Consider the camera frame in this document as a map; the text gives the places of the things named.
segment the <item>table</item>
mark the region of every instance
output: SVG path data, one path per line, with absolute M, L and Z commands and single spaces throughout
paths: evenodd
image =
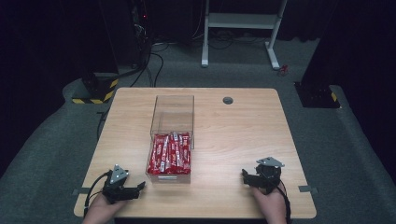
M 145 175 L 157 95 L 194 95 L 190 184 L 152 184 Z M 224 97 L 232 97 L 233 103 L 224 104 Z M 307 183 L 275 90 L 120 88 L 82 187 L 90 188 L 99 175 L 119 164 L 130 170 L 126 188 L 142 181 L 147 185 L 117 217 L 262 218 L 241 170 L 255 174 L 256 160 L 269 156 L 285 163 L 281 179 L 290 198 L 291 217 L 314 217 L 311 194 L 299 191 Z M 78 217 L 83 216 L 85 197 L 78 195 Z
M 211 13 L 209 12 L 209 0 L 206 0 L 205 8 L 205 27 L 204 27 L 204 44 L 202 49 L 201 66 L 209 66 L 209 27 L 223 28 L 248 28 L 248 29 L 267 29 L 272 30 L 271 39 L 265 42 L 265 49 L 271 61 L 274 70 L 280 69 L 277 61 L 274 44 L 276 35 L 282 22 L 283 12 L 285 11 L 288 0 L 281 0 L 279 11 L 276 15 L 258 15 L 258 14 L 238 14 L 238 13 Z

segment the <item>hand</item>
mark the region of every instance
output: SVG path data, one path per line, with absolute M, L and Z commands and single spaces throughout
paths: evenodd
M 282 184 L 279 184 L 278 187 L 285 192 Z M 279 190 L 274 189 L 270 194 L 264 195 L 258 188 L 250 188 L 267 222 L 269 224 L 286 224 L 285 199 Z
M 99 193 L 90 205 L 83 224 L 105 224 L 126 204 L 128 201 L 119 201 L 110 204 L 102 193 Z

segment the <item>transparent container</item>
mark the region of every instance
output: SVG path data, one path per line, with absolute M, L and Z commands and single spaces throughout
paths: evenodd
M 191 182 L 193 121 L 193 95 L 157 96 L 151 123 L 151 144 L 146 167 L 146 175 L 152 183 Z M 172 162 L 169 162 L 175 157 L 177 157 L 177 168 L 172 166 L 173 168 L 171 169 L 169 166 Z M 157 172 L 153 173 L 152 167 L 156 167 L 156 169 L 158 168 L 160 171 L 156 170 Z

